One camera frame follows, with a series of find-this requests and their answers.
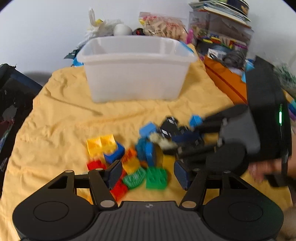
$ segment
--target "white box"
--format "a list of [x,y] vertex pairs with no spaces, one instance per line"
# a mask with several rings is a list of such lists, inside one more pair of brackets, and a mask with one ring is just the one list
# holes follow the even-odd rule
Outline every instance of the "white box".
[[88,41],[77,60],[84,63],[93,101],[105,102],[176,99],[197,57],[169,38],[111,36]]

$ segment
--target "green toy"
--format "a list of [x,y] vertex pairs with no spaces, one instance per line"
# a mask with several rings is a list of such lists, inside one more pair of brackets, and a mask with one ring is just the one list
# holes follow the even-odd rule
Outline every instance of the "green toy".
[[146,177],[146,171],[140,167],[134,174],[126,175],[122,181],[129,189],[136,188],[139,186]]
[[165,189],[168,185],[168,175],[166,170],[157,167],[147,169],[146,188]]

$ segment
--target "white plastic bin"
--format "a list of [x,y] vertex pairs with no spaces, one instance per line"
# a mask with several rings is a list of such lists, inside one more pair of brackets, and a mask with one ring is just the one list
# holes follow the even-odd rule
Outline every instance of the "white plastic bin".
[[179,41],[149,36],[90,40],[78,53],[94,102],[176,99],[196,55]]

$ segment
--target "yellow tablecloth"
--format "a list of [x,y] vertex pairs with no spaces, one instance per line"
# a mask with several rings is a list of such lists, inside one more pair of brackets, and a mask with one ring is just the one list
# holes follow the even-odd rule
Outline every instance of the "yellow tablecloth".
[[[93,103],[83,67],[60,69],[34,99],[33,111],[19,130],[5,174],[0,202],[0,240],[19,240],[12,224],[14,208],[64,170],[87,171],[86,139],[114,134],[129,147],[139,137],[139,128],[152,121],[161,124],[173,115],[188,124],[192,114],[205,116],[232,105],[205,72],[201,61],[191,64],[180,97],[175,101],[122,101]],[[129,191],[124,200],[179,203],[185,194],[173,175],[173,161],[166,162],[170,183],[164,191],[150,191],[145,184]],[[244,179],[275,201],[282,209],[291,206],[287,188],[273,189],[268,183]],[[90,200],[89,192],[79,195]]]

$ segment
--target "white ball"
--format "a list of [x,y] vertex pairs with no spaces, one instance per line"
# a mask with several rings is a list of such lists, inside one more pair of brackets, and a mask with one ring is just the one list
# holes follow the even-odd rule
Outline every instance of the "white ball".
[[132,35],[132,33],[133,33],[133,31],[129,26],[127,26],[125,24],[121,24],[121,23],[117,24],[113,30],[114,36]]

